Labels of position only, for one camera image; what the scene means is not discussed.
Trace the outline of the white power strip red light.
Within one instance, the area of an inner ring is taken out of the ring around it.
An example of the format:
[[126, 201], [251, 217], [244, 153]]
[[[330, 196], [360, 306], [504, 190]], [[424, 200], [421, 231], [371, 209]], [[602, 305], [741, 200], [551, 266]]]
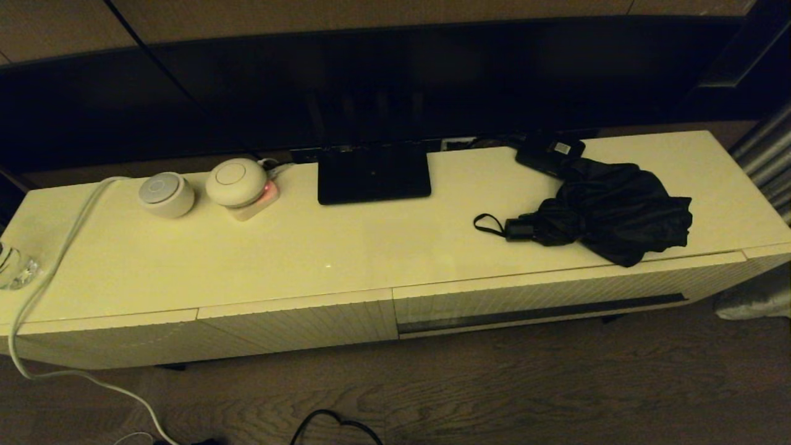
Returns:
[[279, 186], [277, 186], [277, 183], [275, 183], [273, 180], [269, 180], [266, 183], [262, 194], [255, 201], [246, 206], [227, 208], [226, 211], [229, 212], [232, 219], [245, 222], [255, 217], [255, 215], [262, 213], [266, 210], [266, 208], [269, 208], [269, 206], [277, 202], [279, 196]]

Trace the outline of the black umbrella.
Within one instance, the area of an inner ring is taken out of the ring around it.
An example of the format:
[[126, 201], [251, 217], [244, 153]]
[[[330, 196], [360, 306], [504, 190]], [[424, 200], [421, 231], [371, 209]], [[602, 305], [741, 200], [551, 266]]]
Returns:
[[509, 242], [542, 246], [581, 243], [612, 264], [629, 268], [649, 252], [687, 245], [693, 215], [689, 197], [673, 197], [655, 174], [636, 164], [599, 163], [586, 158], [565, 161], [562, 185], [539, 208], [496, 228], [476, 230]]

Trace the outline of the black box with white label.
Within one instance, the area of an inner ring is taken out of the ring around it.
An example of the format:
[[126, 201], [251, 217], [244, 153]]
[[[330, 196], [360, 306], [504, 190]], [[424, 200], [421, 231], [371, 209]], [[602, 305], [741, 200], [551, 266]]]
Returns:
[[515, 161], [551, 177], [560, 177], [564, 166], [584, 154], [581, 139], [552, 132], [526, 134], [517, 144]]

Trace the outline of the white cabinet drawer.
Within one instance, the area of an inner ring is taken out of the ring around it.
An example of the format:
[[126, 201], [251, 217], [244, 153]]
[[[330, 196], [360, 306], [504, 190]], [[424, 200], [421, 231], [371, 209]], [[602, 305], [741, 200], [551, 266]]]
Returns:
[[746, 281], [740, 252], [653, 260], [474, 281], [399, 287], [395, 317], [403, 339], [531, 322], [671, 307]]

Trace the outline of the white round dome device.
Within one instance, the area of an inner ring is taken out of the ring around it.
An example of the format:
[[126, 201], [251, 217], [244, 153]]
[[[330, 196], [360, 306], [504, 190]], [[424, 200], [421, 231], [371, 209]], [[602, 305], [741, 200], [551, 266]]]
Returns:
[[234, 158], [215, 166], [205, 182], [206, 194], [217, 205], [241, 208], [251, 205], [266, 188], [268, 173], [259, 163]]

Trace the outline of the black television base plate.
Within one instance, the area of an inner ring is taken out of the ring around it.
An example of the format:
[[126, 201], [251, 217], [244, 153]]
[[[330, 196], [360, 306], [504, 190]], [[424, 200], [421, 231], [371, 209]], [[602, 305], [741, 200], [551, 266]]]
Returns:
[[360, 146], [318, 155], [320, 205], [418, 199], [431, 194], [427, 152], [422, 146]]

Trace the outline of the large black television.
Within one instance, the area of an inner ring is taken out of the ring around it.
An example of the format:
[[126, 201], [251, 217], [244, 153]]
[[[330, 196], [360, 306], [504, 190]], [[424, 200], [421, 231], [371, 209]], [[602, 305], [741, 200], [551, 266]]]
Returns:
[[0, 69], [0, 166], [762, 119], [791, 29], [735, 88], [701, 76], [743, 19], [639, 17], [164, 43]]

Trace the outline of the white speaker with grey top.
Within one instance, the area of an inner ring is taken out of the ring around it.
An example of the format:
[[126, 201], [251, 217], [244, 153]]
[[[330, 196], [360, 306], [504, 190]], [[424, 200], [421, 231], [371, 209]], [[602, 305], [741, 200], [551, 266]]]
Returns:
[[187, 179], [176, 172], [154, 175], [138, 189], [138, 202], [150, 214], [163, 219], [178, 219], [195, 205], [195, 191]]

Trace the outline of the white ribbed cabinet front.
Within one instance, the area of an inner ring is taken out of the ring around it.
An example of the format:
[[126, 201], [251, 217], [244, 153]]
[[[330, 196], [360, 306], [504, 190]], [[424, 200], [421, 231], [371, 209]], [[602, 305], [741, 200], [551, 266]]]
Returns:
[[252, 343], [259, 354], [399, 338], [390, 289], [207, 307], [197, 319]]
[[201, 359], [195, 310], [166, 315], [97, 316], [23, 322], [12, 333], [17, 354], [87, 370], [140, 367]]

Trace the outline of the clear glass object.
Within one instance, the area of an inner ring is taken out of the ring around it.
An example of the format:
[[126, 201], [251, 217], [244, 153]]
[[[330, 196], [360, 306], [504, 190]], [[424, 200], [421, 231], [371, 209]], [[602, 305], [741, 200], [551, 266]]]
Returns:
[[19, 290], [30, 284], [40, 272], [33, 257], [0, 242], [0, 290]]

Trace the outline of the white tv cabinet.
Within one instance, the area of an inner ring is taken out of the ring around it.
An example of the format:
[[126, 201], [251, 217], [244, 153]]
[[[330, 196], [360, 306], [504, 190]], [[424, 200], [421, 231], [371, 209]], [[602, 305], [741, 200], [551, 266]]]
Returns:
[[[585, 154], [638, 164], [692, 200], [687, 245], [639, 264], [740, 252], [751, 279], [791, 259], [791, 228], [709, 132], [590, 139]], [[180, 219], [161, 219], [138, 202], [141, 179], [116, 181], [23, 322], [195, 310], [196, 361], [217, 360], [259, 353], [198, 321], [201, 308], [375, 289], [394, 302], [399, 287], [616, 266], [581, 244], [507, 242], [474, 228], [478, 214], [525, 214], [559, 188], [509, 147], [434, 153], [428, 164], [427, 198], [338, 206], [318, 203], [316, 165], [296, 164], [277, 176], [277, 202], [245, 222], [203, 192]]]

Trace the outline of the dark framed wall panel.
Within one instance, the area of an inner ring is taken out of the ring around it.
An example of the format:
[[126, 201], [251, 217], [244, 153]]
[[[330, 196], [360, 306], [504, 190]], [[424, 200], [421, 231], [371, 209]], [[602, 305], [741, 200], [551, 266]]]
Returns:
[[735, 88], [791, 29], [791, 0], [755, 0], [735, 36], [701, 76], [703, 88]]

